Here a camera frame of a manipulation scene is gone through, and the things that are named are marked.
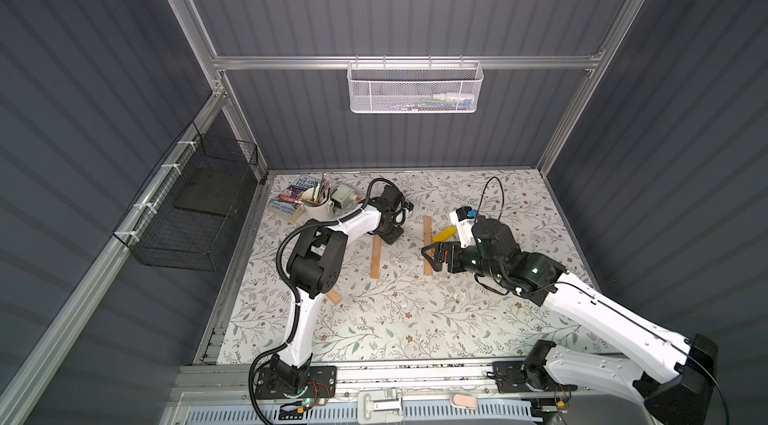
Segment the yellow building block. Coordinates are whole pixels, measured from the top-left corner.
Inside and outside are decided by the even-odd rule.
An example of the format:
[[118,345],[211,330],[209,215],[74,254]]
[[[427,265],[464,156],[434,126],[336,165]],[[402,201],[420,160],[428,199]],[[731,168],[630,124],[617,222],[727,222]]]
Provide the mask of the yellow building block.
[[434,242],[445,242],[457,234],[455,226],[449,226],[433,237]]

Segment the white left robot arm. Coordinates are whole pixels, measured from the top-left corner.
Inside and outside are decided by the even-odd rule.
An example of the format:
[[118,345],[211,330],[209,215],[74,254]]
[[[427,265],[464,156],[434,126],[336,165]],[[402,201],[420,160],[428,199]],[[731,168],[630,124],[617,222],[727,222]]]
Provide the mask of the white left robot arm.
[[278,246],[276,267],[290,289],[293,308],[283,344],[270,358],[269,369],[284,393],[298,396],[309,381],[317,318],[340,277],[347,245],[364,235],[395,243],[412,210],[413,204],[394,182],[375,178],[352,211],[327,221],[310,219]]

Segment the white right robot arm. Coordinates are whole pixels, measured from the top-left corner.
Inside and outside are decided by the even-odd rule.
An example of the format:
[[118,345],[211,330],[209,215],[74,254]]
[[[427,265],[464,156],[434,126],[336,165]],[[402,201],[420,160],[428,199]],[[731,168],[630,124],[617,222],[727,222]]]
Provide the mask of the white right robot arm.
[[714,393],[717,346],[689,339],[605,297],[556,260],[526,252],[497,219],[457,223],[456,241],[433,242],[421,254],[436,271],[489,278],[491,291],[513,294],[554,311],[620,351],[618,357],[578,352],[539,340],[509,380],[532,391],[588,388],[641,404],[660,424],[703,424]]

